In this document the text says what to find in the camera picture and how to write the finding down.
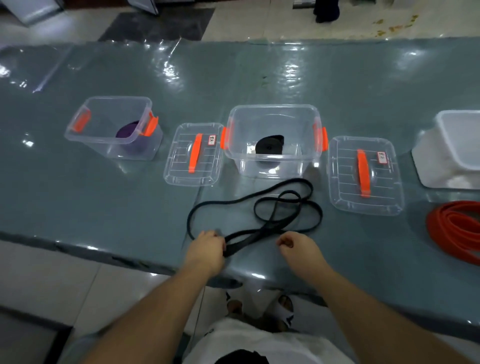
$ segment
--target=forearm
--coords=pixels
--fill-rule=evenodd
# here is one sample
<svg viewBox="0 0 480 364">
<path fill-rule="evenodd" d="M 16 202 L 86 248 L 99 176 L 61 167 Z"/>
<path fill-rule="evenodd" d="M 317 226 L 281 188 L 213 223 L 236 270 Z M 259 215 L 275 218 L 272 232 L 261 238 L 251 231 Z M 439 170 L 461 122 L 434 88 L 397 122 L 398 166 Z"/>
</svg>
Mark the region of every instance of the forearm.
<svg viewBox="0 0 480 364">
<path fill-rule="evenodd" d="M 186 266 L 121 317 L 84 364 L 169 364 L 208 273 Z"/>
<path fill-rule="evenodd" d="M 330 267 L 323 268 L 314 286 L 362 363 L 470 363 Z"/>
</svg>

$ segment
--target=hand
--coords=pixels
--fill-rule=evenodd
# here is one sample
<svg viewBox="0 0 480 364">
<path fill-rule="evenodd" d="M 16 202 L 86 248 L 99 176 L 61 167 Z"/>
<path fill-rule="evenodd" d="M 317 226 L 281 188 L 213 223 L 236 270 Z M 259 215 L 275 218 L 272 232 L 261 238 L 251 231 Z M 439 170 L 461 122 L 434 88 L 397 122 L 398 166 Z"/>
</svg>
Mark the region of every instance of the hand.
<svg viewBox="0 0 480 364">
<path fill-rule="evenodd" d="M 312 286 L 322 274 L 331 270 L 317 244 L 306 235 L 287 231 L 276 244 L 293 273 Z"/>
<path fill-rule="evenodd" d="M 225 259 L 225 239 L 215 231 L 202 231 L 190 244 L 185 257 L 184 267 L 198 266 L 205 269 L 208 278 L 216 276 L 223 268 Z"/>
</svg>

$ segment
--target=white plastic box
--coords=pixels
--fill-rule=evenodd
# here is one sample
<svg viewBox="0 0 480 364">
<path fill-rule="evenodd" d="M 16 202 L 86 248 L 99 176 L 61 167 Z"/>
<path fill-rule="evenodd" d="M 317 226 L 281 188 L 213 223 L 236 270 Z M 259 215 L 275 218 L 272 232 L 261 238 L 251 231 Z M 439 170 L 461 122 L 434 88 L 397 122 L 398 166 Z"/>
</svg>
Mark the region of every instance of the white plastic box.
<svg viewBox="0 0 480 364">
<path fill-rule="evenodd" d="M 162 141 L 148 97 L 91 97 L 67 126 L 65 138 L 107 158 L 151 160 Z"/>
<path fill-rule="evenodd" d="M 272 135 L 284 137 L 282 154 L 257 154 L 257 142 Z M 224 150 L 244 176 L 301 177 L 322 154 L 320 114 L 312 105 L 236 106 L 228 118 Z"/>
<path fill-rule="evenodd" d="M 480 110 L 446 110 L 412 149 L 421 183 L 480 189 Z"/>
</svg>

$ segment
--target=right hand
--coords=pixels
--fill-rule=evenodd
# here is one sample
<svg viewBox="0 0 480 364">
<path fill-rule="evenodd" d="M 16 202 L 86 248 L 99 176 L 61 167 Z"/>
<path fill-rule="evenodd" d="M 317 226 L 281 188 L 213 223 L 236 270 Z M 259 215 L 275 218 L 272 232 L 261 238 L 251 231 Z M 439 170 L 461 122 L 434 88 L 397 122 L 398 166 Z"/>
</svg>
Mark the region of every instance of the right hand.
<svg viewBox="0 0 480 364">
<path fill-rule="evenodd" d="M 295 275 L 312 286 L 320 275 L 331 269 L 317 244 L 306 235 L 287 231 L 276 244 Z"/>
</svg>

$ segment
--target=left hand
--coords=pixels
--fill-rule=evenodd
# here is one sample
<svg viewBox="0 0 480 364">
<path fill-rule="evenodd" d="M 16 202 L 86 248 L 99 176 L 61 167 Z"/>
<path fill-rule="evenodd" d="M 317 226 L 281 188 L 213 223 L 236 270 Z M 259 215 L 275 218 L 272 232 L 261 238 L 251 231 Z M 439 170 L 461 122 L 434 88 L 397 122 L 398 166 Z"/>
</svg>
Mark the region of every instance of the left hand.
<svg viewBox="0 0 480 364">
<path fill-rule="evenodd" d="M 198 266 L 206 269 L 208 278 L 221 272 L 225 259 L 225 239 L 217 236 L 215 231 L 202 231 L 190 244 L 185 257 L 184 267 Z"/>
</svg>

